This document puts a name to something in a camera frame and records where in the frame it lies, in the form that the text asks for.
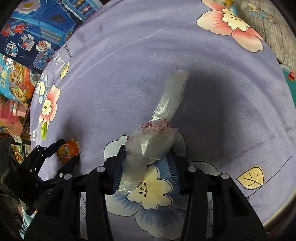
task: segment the toy package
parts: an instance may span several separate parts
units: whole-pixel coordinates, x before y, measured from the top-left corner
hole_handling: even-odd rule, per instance
[[[40,75],[0,54],[0,93],[29,106]]]
[[[0,53],[42,73],[59,47],[99,0],[23,0],[0,33]]]

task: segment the blue fabric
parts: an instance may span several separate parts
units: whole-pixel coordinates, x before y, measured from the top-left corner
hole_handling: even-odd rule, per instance
[[[22,208],[22,214],[24,217],[24,223],[22,224],[22,229],[20,230],[20,235],[21,235],[22,239],[24,239],[25,233],[26,233],[30,223],[32,222],[33,218],[35,217],[35,213],[33,213],[31,216],[29,216],[28,214],[26,214],[26,212]]]

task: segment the orange toy capsule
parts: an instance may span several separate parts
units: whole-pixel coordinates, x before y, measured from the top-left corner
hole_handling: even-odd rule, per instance
[[[77,143],[68,141],[66,144],[60,146],[57,151],[57,158],[60,163],[64,164],[72,157],[79,155],[79,147]]]

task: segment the transparent plastic bag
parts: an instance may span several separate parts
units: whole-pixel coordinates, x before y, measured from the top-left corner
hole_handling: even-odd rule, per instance
[[[119,192],[127,193],[136,189],[145,179],[147,166],[162,160],[170,150],[178,131],[171,127],[170,121],[183,99],[188,78],[188,70],[177,70],[175,75],[168,75],[154,115],[127,139],[127,155],[122,163],[123,176]]]

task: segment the lavender fabric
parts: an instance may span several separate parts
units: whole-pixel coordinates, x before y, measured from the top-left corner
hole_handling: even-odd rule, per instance
[[[184,99],[171,121],[179,130],[177,154],[206,173],[228,173],[267,224],[296,184],[295,107],[268,45],[262,41],[264,50],[253,53],[231,35],[197,26],[208,11],[199,0],[113,0],[98,10],[43,73],[48,94],[42,104],[40,95],[33,96],[32,148],[73,138],[80,148],[75,174],[88,173],[116,155],[127,136],[150,119],[166,75],[187,69]],[[53,178],[60,167],[54,155],[39,175]],[[166,160],[152,164],[149,172],[147,183],[162,185],[159,200],[107,197],[115,241],[180,237],[187,199],[173,189]],[[81,200],[85,237],[84,194]]]

